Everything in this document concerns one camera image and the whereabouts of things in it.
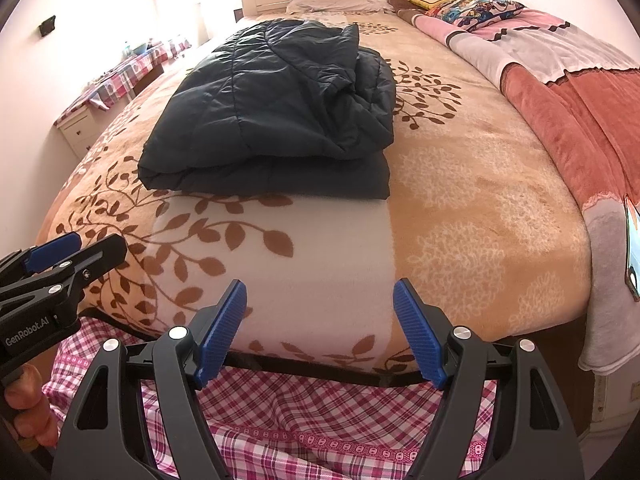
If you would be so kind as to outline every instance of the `hand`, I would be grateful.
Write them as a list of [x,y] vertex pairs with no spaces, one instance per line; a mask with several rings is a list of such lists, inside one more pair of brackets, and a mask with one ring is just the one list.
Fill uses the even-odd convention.
[[52,447],[58,443],[58,424],[42,393],[42,377],[30,364],[22,367],[22,376],[4,390],[6,403],[14,410],[25,410],[15,417],[15,431],[24,438],[35,438],[41,446]]

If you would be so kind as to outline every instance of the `white nightstand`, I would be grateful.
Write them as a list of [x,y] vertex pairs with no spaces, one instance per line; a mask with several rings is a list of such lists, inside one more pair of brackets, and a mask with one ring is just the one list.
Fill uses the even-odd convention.
[[102,132],[94,118],[94,112],[87,104],[65,118],[58,129],[79,158],[87,154]]

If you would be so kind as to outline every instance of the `pink plaid fabric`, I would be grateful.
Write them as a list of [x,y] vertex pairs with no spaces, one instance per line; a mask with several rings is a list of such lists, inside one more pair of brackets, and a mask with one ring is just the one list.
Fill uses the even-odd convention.
[[[60,425],[91,359],[111,337],[139,342],[104,322],[83,319],[81,330],[60,345],[44,387]],[[175,475],[154,384],[145,381],[142,393],[158,467]],[[401,480],[440,397],[427,383],[375,388],[225,367],[198,400],[237,479]],[[461,475],[481,463],[494,399],[495,383],[489,381]]]
[[95,84],[85,90],[56,119],[57,126],[85,103],[90,103],[98,110],[107,111],[122,99],[153,67],[164,63],[170,57],[176,57],[183,50],[191,47],[186,38],[179,36],[175,40],[160,42],[140,56],[132,56],[115,66]]

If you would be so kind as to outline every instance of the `white pillow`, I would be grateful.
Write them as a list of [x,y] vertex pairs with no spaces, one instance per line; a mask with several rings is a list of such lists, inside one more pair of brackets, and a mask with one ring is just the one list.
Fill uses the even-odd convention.
[[316,10],[394,12],[393,7],[386,0],[292,0],[287,6],[287,14],[315,12]]

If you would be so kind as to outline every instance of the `folded quilt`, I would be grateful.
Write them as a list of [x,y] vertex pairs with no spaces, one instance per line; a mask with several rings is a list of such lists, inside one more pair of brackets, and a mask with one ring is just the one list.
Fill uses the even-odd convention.
[[240,30],[178,87],[145,143],[140,179],[151,189],[386,198],[396,85],[358,40],[358,25],[313,20]]

